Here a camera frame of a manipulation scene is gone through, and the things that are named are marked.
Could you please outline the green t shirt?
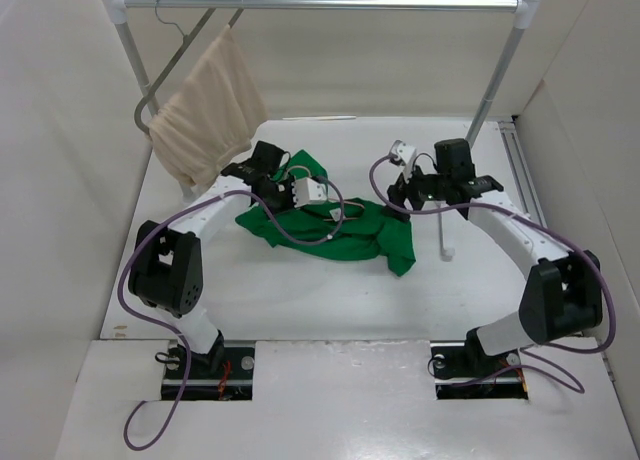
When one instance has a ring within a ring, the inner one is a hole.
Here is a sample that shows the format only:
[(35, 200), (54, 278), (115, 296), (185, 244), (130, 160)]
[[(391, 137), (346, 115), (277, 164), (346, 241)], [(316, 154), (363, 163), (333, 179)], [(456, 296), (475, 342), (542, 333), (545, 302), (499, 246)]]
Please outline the green t shirt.
[(390, 217), (384, 207), (359, 197), (365, 210), (355, 220), (325, 222), (323, 207), (294, 209), (276, 215), (279, 230), (264, 210), (253, 207), (236, 217), (238, 226), (272, 247), (285, 247), (332, 261), (357, 262), (384, 257), (387, 268), (402, 277), (416, 263), (412, 226)]

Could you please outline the pink wire hanger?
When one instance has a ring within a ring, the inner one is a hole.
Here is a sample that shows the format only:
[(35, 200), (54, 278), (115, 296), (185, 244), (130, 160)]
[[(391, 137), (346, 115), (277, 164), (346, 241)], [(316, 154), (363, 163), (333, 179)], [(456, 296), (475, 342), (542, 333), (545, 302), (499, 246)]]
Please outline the pink wire hanger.
[(323, 207), (326, 210), (325, 222), (338, 223), (340, 221), (355, 220), (365, 210), (365, 205), (361, 202), (340, 199), (337, 190), (331, 187), (326, 178), (321, 173), (315, 173), (305, 165), (292, 165), (287, 167), (282, 175), (282, 180), (292, 178), (293, 180), (311, 177), (324, 184), (328, 191), (328, 201), (320, 205), (310, 205), (299, 209), (309, 209), (311, 207)]

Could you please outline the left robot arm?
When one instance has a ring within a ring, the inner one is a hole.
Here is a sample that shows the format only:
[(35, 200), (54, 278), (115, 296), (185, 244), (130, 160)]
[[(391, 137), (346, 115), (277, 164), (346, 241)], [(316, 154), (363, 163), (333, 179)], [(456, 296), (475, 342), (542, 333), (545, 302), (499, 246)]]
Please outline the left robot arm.
[(245, 213), (257, 195), (271, 212), (293, 206), (292, 183), (276, 176), (288, 153), (259, 141), (251, 156), (224, 167), (213, 185), (198, 199), (209, 204), (172, 222), (149, 241), (133, 262), (129, 292), (160, 312), (180, 330), (190, 347), (188, 364), (201, 376), (222, 367), (224, 338), (203, 305), (203, 247), (236, 217)]

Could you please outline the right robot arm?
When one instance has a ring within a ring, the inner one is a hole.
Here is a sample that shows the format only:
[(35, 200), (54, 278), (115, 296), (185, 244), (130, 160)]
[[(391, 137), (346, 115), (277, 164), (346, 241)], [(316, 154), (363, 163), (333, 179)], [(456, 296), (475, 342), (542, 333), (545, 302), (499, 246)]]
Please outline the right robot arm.
[(414, 147), (393, 143), (389, 161), (402, 171), (387, 190), (389, 210), (403, 220), (423, 211), (428, 202), (458, 211), (502, 249), (526, 280), (515, 312), (470, 330), (462, 345), (434, 353), (436, 376), (485, 377), (517, 361), (522, 348), (599, 325), (603, 299), (598, 259), (528, 220), (497, 180), (477, 175), (466, 140), (439, 141), (434, 149), (435, 170), (427, 174), (417, 164)]

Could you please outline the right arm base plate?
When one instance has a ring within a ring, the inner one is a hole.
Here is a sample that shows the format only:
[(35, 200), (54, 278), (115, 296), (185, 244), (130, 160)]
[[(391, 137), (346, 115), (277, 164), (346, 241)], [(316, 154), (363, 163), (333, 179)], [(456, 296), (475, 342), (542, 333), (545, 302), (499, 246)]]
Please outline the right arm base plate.
[(434, 378), (438, 400), (498, 400), (529, 398), (526, 380), (515, 351), (484, 357), (473, 364), (461, 341), (430, 344), (427, 369)]

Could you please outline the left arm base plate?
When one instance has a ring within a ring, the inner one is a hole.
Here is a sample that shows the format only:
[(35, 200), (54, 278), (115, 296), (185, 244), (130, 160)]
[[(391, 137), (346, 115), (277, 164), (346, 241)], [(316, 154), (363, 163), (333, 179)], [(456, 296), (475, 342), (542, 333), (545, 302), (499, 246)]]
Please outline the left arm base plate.
[[(225, 345), (222, 360), (211, 370), (194, 356), (181, 399), (185, 401), (250, 401), (253, 397), (253, 377), (256, 343), (231, 341)], [(154, 356), (164, 367), (161, 399), (175, 400), (186, 367), (186, 353), (181, 345), (170, 344), (166, 351)]]

